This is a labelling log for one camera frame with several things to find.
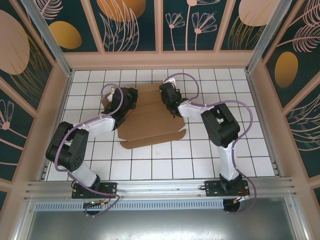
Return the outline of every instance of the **floral wall panel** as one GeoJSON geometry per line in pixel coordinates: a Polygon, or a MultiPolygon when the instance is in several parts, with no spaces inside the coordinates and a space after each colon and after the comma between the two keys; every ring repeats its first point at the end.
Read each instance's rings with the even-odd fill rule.
{"type": "Polygon", "coordinates": [[[284,17],[283,17],[280,25],[278,26],[277,30],[276,30],[275,33],[273,34],[272,39],[270,40],[269,44],[268,44],[268,45],[266,46],[266,48],[265,48],[265,50],[264,50],[264,52],[263,52],[263,54],[262,54],[262,57],[263,57],[263,58],[265,58],[265,56],[266,56],[266,54],[268,53],[271,45],[274,43],[275,38],[278,36],[280,30],[282,29],[283,25],[285,24],[287,18],[289,17],[289,15],[290,15],[292,9],[294,8],[294,6],[296,5],[296,3],[297,3],[297,0],[292,0],[288,11],[287,11],[286,14],[284,15],[284,17]]]}
{"type": "Polygon", "coordinates": [[[35,0],[63,52],[97,52],[80,0],[35,0]]]}
{"type": "Polygon", "coordinates": [[[320,85],[286,118],[309,178],[320,175],[320,85]]]}
{"type": "Polygon", "coordinates": [[[253,50],[279,0],[236,0],[221,50],[253,50]]]}
{"type": "Polygon", "coordinates": [[[90,0],[106,52],[155,51],[154,0],[90,0]]]}
{"type": "Polygon", "coordinates": [[[266,63],[284,107],[320,71],[320,2],[306,0],[266,63]]]}
{"type": "Polygon", "coordinates": [[[163,50],[213,50],[226,0],[163,1],[163,50]]]}
{"type": "Polygon", "coordinates": [[[2,206],[5,203],[6,196],[7,196],[7,193],[5,191],[0,191],[0,213],[1,213],[2,206]]]}
{"type": "Polygon", "coordinates": [[[12,181],[33,117],[0,90],[0,178],[12,181]]]}
{"type": "Polygon", "coordinates": [[[52,65],[8,1],[0,23],[0,77],[37,109],[52,65]]]}

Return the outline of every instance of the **white tile floor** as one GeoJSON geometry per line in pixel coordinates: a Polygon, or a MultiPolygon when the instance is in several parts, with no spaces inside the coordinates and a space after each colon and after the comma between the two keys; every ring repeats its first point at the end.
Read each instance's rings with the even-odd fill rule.
{"type": "MultiPolygon", "coordinates": [[[[246,75],[243,69],[144,69],[76,71],[62,120],[79,123],[96,117],[103,109],[100,90],[107,83],[121,87],[138,87],[160,83],[175,73],[188,73],[199,80],[200,95],[195,102],[212,104],[223,100],[239,100],[250,106],[252,129],[236,146],[238,167],[249,177],[270,177],[275,172],[259,123],[246,75]]],[[[187,76],[176,76],[177,88],[187,98],[193,97],[196,85],[187,76]]],[[[239,122],[241,132],[250,116],[244,107],[228,104],[239,122]]],[[[187,132],[183,139],[127,150],[120,145],[118,132],[108,132],[88,142],[85,163],[102,180],[163,180],[218,178],[220,159],[217,147],[209,141],[203,123],[185,119],[187,132]]],[[[48,166],[47,181],[65,181],[67,175],[48,166]]]]}

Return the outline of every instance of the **black mounting bracket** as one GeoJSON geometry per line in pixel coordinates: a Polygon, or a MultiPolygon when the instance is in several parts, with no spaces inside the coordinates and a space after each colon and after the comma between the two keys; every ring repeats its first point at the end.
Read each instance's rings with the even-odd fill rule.
{"type": "MultiPolygon", "coordinates": [[[[98,192],[106,194],[116,194],[117,193],[117,183],[116,182],[101,182],[98,192]]],[[[80,184],[74,183],[72,185],[72,199],[104,199],[104,195],[95,194],[91,191],[86,190],[80,184]]]]}

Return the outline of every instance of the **cardboard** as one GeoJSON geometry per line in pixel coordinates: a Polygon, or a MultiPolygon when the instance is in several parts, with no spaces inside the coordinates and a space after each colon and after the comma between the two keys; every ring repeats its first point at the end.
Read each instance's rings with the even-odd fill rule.
{"type": "MultiPolygon", "coordinates": [[[[124,123],[118,128],[118,137],[126,140],[120,144],[134,149],[182,139],[186,130],[182,117],[173,117],[161,100],[159,84],[137,87],[136,108],[127,113],[124,123]]],[[[101,100],[104,107],[109,101],[101,100]]]]}

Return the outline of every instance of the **wire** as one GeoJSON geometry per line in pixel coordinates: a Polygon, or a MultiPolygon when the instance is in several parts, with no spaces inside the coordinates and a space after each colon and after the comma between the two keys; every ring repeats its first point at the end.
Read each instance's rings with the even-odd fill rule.
{"type": "Polygon", "coordinates": [[[249,123],[249,126],[248,126],[247,129],[232,143],[232,145],[231,145],[231,156],[232,156],[232,164],[233,164],[234,169],[235,169],[239,174],[241,174],[245,179],[247,179],[249,183],[251,183],[252,188],[253,188],[253,190],[254,190],[254,199],[253,199],[253,203],[251,204],[251,206],[248,207],[246,210],[243,210],[243,211],[230,211],[229,213],[233,213],[233,214],[243,214],[243,213],[248,212],[248,211],[256,204],[256,200],[257,200],[257,189],[256,189],[256,186],[255,186],[254,182],[253,182],[248,176],[244,175],[244,174],[238,169],[238,167],[237,167],[237,165],[236,165],[236,160],[235,160],[235,158],[236,158],[236,156],[235,156],[235,146],[236,146],[237,142],[238,142],[243,136],[245,136],[245,135],[247,134],[247,132],[249,132],[249,130],[251,129],[251,126],[252,126],[252,124],[253,124],[253,122],[254,122],[254,116],[253,116],[253,114],[252,114],[251,109],[250,109],[246,104],[244,104],[243,102],[237,101],[237,100],[220,101],[220,102],[216,102],[216,103],[214,103],[214,104],[209,104],[209,105],[207,105],[207,104],[197,104],[197,103],[193,103],[193,102],[191,102],[191,100],[196,99],[196,98],[199,96],[200,90],[199,90],[199,84],[198,84],[197,80],[196,80],[192,75],[190,75],[190,74],[188,74],[188,73],[184,73],[184,72],[179,72],[179,73],[172,74],[171,76],[168,76],[163,82],[165,83],[168,79],[170,79],[170,78],[172,78],[172,77],[174,77],[174,76],[178,76],[178,75],[188,76],[188,77],[190,77],[190,78],[195,82],[197,92],[196,92],[196,96],[194,96],[194,97],[192,97],[192,98],[189,99],[189,103],[190,103],[191,105],[197,106],[197,107],[211,108],[211,107],[214,107],[214,106],[217,106],[217,105],[220,105],[220,104],[236,103],[236,104],[240,104],[240,105],[244,106],[244,107],[248,110],[248,112],[249,112],[249,114],[250,114],[250,123],[249,123]]]}

